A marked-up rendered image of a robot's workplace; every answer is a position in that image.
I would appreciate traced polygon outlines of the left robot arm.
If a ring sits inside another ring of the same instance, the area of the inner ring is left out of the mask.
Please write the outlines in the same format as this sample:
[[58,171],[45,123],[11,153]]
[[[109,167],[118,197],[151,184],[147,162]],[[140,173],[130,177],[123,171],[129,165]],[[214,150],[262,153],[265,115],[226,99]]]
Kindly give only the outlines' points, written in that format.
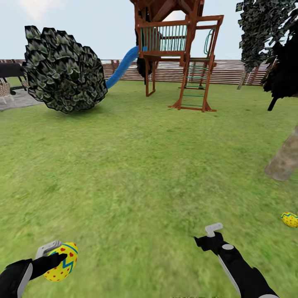
[[20,260],[6,266],[0,275],[0,298],[21,298],[29,280],[59,266],[67,254],[48,253],[61,246],[62,241],[55,240],[38,248],[36,260]]

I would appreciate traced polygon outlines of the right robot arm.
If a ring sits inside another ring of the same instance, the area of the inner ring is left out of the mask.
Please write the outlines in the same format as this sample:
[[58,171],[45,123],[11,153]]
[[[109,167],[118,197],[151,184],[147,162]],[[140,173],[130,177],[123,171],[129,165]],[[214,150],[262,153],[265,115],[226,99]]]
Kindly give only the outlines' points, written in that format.
[[252,269],[234,245],[223,241],[219,232],[215,233],[222,228],[221,223],[206,226],[207,236],[194,237],[197,246],[204,251],[212,250],[218,256],[222,268],[241,298],[279,298],[261,272],[255,267]]

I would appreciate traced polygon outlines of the easter egg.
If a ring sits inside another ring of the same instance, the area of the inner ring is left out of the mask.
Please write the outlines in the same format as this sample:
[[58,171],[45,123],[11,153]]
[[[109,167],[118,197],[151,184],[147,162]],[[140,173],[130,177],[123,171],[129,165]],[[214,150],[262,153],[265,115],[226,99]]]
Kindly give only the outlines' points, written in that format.
[[60,262],[59,266],[47,271],[44,276],[53,282],[61,281],[65,279],[73,270],[77,262],[78,249],[77,245],[73,242],[62,244],[61,247],[53,250],[48,255],[54,253],[67,254],[67,258]]
[[285,212],[281,215],[282,221],[291,227],[298,227],[298,215],[294,215],[291,212]]

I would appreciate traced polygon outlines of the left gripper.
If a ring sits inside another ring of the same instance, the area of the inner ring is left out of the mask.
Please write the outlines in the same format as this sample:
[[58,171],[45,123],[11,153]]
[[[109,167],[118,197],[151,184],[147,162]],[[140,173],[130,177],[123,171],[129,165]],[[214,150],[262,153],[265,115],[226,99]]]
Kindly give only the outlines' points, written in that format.
[[54,253],[53,255],[49,255],[47,257],[42,257],[40,259],[37,259],[41,263],[41,269],[39,274],[36,276],[39,277],[40,275],[45,274],[50,269],[53,269],[57,266],[59,266],[60,262],[67,258],[67,254],[58,254]]

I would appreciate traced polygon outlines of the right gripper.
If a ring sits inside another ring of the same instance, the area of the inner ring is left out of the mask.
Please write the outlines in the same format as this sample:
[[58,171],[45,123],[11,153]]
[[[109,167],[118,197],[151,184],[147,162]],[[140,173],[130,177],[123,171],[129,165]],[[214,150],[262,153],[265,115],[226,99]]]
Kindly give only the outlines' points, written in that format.
[[[202,249],[204,251],[208,251],[208,250],[212,250],[213,251],[213,244],[214,242],[216,242],[217,240],[220,240],[223,242],[223,237],[222,235],[218,232],[218,233],[215,233],[215,236],[214,237],[207,237],[207,236],[204,236],[204,237],[201,237],[201,238],[195,238],[195,241],[196,241],[196,244],[198,247],[202,247]],[[214,251],[213,251],[214,252]]]

